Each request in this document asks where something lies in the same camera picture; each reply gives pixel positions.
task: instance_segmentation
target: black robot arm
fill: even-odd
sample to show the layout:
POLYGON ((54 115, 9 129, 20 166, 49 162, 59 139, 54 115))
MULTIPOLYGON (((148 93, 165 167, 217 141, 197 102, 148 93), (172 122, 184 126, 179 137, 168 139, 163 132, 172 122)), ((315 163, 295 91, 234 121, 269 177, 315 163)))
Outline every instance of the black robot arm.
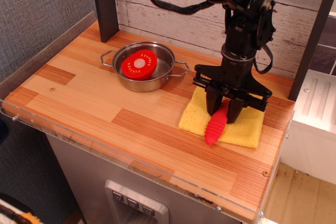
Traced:
POLYGON ((196 65, 193 83, 205 89, 207 111, 210 115, 219 108, 223 97, 231 99, 228 123, 234 123, 242 108, 250 106, 265 111, 272 92, 257 82, 251 74, 263 74, 272 67, 272 54, 266 43, 272 41, 274 0, 206 0, 198 5, 178 7, 160 0, 151 0, 156 6, 182 14, 193 14, 213 4, 225 9, 226 40, 222 46, 221 66, 196 65), (263 48, 271 59, 268 67, 259 71, 256 52, 263 48))

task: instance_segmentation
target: yellow cloth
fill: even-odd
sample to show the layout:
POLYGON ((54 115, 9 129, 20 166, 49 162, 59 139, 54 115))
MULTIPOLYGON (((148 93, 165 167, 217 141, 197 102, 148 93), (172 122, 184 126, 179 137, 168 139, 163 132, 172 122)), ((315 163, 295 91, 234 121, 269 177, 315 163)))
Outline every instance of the yellow cloth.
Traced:
MULTIPOLYGON (((218 141, 257 148, 264 114, 264 112, 251 107, 243 108, 236 122, 226 125, 218 141)), ((206 111, 206 92, 204 89, 196 87, 178 126, 181 130, 204 136, 210 119, 211 116, 206 111)))

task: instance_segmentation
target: wood plank surface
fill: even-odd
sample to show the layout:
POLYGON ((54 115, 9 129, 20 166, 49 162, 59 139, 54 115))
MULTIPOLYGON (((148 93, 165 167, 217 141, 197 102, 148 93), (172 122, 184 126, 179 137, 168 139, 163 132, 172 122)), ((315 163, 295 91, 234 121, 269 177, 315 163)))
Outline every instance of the wood plank surface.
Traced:
MULTIPOLYGON (((223 211, 246 223, 260 212, 294 102, 286 99, 293 80, 254 75, 274 94, 269 99, 257 149, 217 143, 178 129, 195 86, 194 70, 172 77, 161 89, 133 92, 121 85, 100 56, 135 41, 124 31, 106 44, 94 23, 12 92, 7 113, 95 155, 223 211)), ((168 45, 176 59, 220 65, 220 60, 168 45)), ((173 73, 184 71, 176 66, 173 73)))

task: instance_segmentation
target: metal pan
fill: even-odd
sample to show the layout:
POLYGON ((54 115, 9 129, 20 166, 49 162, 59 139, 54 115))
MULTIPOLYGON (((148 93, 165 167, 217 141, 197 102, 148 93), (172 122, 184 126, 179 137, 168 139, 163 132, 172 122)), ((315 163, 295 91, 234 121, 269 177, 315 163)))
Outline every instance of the metal pan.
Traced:
POLYGON ((159 89, 169 81, 170 77, 182 77, 190 71, 187 62, 175 60, 174 53, 169 47, 152 41, 140 41, 128 44, 118 51, 111 50, 106 52, 100 59, 103 65, 113 67, 119 81, 125 88, 136 92, 149 92, 159 89), (157 67, 154 73, 147 79, 142 81, 131 80, 122 73, 121 64, 127 57, 142 49, 152 50, 157 55, 157 67), (104 56, 109 53, 115 53, 111 65, 104 63, 103 60, 104 56), (176 63, 185 64, 187 70, 183 74, 171 74, 176 63))

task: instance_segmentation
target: red toy tomato slice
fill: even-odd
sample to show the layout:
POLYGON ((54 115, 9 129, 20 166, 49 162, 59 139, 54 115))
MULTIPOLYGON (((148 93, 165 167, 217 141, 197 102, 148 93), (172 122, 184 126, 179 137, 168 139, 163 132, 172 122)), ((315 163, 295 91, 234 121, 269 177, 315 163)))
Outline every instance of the red toy tomato slice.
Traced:
POLYGON ((151 50, 139 50, 124 60, 121 71, 131 80, 145 80, 155 71, 158 65, 157 58, 151 50))

